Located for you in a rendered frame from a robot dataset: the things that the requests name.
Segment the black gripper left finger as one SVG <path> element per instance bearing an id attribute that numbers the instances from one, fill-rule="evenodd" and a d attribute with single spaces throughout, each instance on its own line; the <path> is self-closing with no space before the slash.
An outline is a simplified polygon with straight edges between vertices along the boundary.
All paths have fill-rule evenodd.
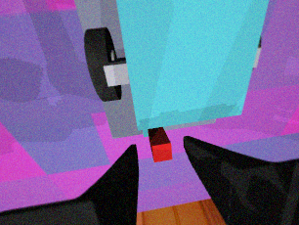
<path id="1" fill-rule="evenodd" d="M 136 225 L 139 162 L 129 148 L 81 196 L 0 212 L 0 225 Z"/>

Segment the cyan wheeled trolley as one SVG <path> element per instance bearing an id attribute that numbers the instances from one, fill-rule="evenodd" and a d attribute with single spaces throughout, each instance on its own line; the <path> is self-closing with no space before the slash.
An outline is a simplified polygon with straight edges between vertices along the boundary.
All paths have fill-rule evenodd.
<path id="1" fill-rule="evenodd" d="M 130 84 L 138 130 L 241 115 L 270 0 L 116 0 L 126 58 L 107 27 L 84 33 L 104 102 Z"/>

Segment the red-headed stop pin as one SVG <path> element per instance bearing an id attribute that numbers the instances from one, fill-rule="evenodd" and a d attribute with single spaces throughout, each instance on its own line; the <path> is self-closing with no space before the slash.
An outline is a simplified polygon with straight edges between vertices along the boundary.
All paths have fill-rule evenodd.
<path id="1" fill-rule="evenodd" d="M 154 162 L 172 159 L 171 142 L 163 127 L 148 129 L 149 143 Z"/>

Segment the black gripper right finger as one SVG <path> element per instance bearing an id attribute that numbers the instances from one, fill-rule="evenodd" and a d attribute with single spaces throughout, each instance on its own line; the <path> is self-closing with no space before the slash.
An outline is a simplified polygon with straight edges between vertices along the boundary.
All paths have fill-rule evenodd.
<path id="1" fill-rule="evenodd" d="M 299 158 L 270 162 L 184 136 L 190 163 L 227 225 L 290 225 Z"/>

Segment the grey ramp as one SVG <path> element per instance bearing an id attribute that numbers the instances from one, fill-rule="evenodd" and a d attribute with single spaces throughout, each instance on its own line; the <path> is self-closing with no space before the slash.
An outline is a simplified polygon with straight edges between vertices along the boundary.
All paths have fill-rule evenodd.
<path id="1" fill-rule="evenodd" d="M 107 27 L 117 58 L 126 58 L 116 0 L 73 0 L 83 35 L 88 28 Z M 121 85 L 121 99 L 104 102 L 112 139 L 142 135 L 138 130 L 130 84 Z M 216 123 L 215 119 L 164 126 L 164 131 Z"/>

